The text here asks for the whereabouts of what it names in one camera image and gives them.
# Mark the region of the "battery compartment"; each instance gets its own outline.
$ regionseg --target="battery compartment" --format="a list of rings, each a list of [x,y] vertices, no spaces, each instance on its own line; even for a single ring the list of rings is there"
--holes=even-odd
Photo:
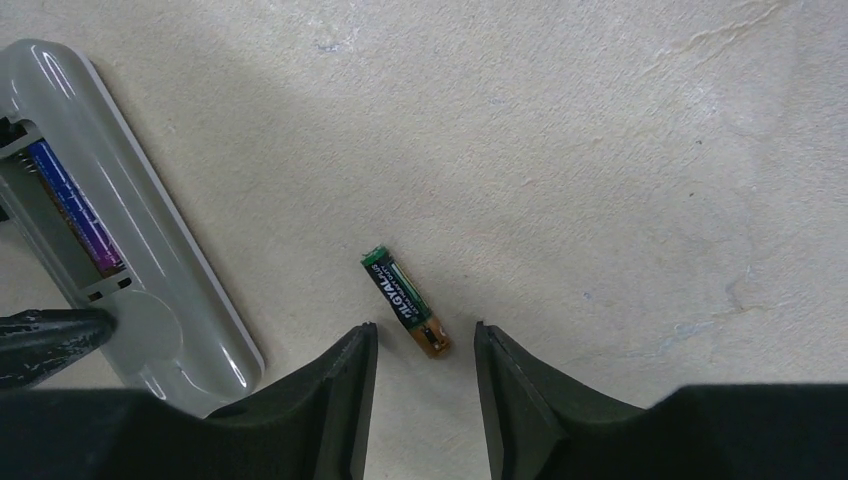
[[[6,184],[11,194],[4,198],[6,210],[25,231],[31,232],[28,240],[42,263],[49,259],[46,263],[60,265],[64,270],[61,273],[77,289],[74,296],[82,301],[93,302],[130,286],[132,279],[125,268],[108,274],[98,270],[74,228],[48,193],[50,187],[32,161],[27,159],[26,147],[42,140],[37,129],[27,122],[11,125],[12,128],[4,130],[14,131],[15,138],[7,136],[4,143],[14,149],[14,153],[0,159],[0,181]]]

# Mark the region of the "gray plastic casing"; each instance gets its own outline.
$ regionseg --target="gray plastic casing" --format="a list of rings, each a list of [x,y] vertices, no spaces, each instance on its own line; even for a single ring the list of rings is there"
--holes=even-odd
[[[262,357],[91,62],[57,43],[9,45],[0,116],[27,130],[0,150],[0,203],[71,307],[115,317],[102,351],[123,382],[200,417],[252,393]],[[99,274],[36,176],[12,158],[41,138],[119,251],[126,268],[117,275]],[[94,292],[102,298],[91,301]]]

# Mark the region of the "purple battery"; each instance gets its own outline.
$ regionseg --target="purple battery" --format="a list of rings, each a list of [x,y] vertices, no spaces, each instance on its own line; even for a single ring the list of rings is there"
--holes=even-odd
[[[94,216],[79,188],[59,163],[47,142],[42,140],[33,143],[27,147],[27,152],[56,195],[66,218],[70,220],[80,242],[100,273],[107,276],[121,269],[124,264],[117,249],[112,245],[112,240],[106,235],[100,220]]]

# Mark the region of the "battery label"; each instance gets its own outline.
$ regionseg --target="battery label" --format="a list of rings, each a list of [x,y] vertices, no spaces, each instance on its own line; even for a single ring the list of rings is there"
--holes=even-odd
[[[415,328],[430,318],[430,307],[385,247],[377,247],[366,255],[362,265],[404,327]]]

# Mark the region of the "blue and purple battery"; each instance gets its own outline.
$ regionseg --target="blue and purple battery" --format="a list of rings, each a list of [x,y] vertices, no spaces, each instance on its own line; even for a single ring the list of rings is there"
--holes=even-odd
[[[107,277],[122,270],[118,250],[47,142],[33,143],[27,153],[100,274]]]

